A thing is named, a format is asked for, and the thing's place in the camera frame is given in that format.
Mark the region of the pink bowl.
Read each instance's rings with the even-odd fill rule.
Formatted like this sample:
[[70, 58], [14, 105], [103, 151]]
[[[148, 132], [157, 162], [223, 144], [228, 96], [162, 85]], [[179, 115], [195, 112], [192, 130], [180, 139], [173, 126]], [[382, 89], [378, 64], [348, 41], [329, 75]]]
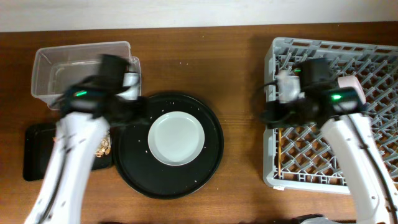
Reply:
[[362, 89], [362, 86], [355, 75], [339, 77], [337, 79], [338, 86], [340, 88], [352, 87], [357, 92], [359, 99], [361, 100], [362, 104], [366, 103], [366, 96]]

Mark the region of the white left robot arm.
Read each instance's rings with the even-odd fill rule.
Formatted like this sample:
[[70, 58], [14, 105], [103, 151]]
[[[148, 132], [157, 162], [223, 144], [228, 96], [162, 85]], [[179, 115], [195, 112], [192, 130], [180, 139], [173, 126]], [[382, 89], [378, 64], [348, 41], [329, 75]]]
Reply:
[[52, 154], [26, 223], [79, 223], [86, 185], [112, 127], [142, 123], [147, 99], [125, 58], [104, 54], [97, 71], [69, 86], [55, 101], [60, 112]]

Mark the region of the grey plate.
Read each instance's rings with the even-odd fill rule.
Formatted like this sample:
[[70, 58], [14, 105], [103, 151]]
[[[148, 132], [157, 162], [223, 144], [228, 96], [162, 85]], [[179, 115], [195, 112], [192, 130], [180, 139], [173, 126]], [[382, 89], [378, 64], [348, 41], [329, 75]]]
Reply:
[[153, 122], [147, 142], [150, 152], [159, 162], [182, 166], [199, 156], [205, 145], [205, 132], [193, 115], [173, 111]]

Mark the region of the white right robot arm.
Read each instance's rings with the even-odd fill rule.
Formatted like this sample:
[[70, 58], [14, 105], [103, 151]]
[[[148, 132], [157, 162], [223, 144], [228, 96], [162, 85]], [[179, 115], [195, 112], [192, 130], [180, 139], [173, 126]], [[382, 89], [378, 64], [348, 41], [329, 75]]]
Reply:
[[354, 198], [357, 223], [397, 223], [397, 189], [364, 114], [366, 97], [354, 75], [333, 78], [324, 58], [279, 70], [278, 95], [260, 120], [268, 129], [314, 123], [329, 143]]

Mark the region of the wooden chopstick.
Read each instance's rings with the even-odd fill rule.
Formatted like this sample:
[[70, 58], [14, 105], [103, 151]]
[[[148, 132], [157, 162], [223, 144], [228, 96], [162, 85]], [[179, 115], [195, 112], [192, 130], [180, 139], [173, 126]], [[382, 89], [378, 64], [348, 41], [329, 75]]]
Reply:
[[281, 156], [282, 155], [282, 129], [278, 129], [278, 177], [282, 177]]

